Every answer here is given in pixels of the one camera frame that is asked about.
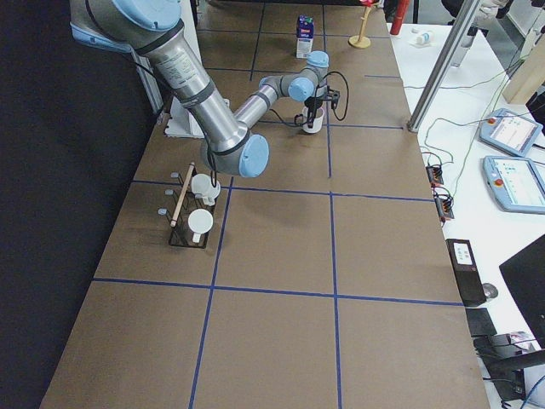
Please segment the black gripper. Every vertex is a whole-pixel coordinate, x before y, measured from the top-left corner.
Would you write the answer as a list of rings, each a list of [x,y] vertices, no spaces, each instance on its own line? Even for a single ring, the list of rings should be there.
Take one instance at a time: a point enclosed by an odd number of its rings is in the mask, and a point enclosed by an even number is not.
[[[313,110],[318,110],[323,105],[323,99],[321,97],[309,97],[304,102],[307,108],[307,127],[313,127],[314,113]]]

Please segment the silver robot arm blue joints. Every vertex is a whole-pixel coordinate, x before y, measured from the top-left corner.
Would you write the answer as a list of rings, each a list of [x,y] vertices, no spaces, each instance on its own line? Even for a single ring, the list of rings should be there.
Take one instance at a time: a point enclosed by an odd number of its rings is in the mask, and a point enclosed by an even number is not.
[[[204,162],[220,173],[253,178],[267,167],[269,145],[252,127],[280,98],[320,105],[329,56],[313,51],[296,74],[269,76],[233,112],[184,36],[178,1],[72,1],[72,35],[89,47],[136,52],[160,72],[204,133]]]

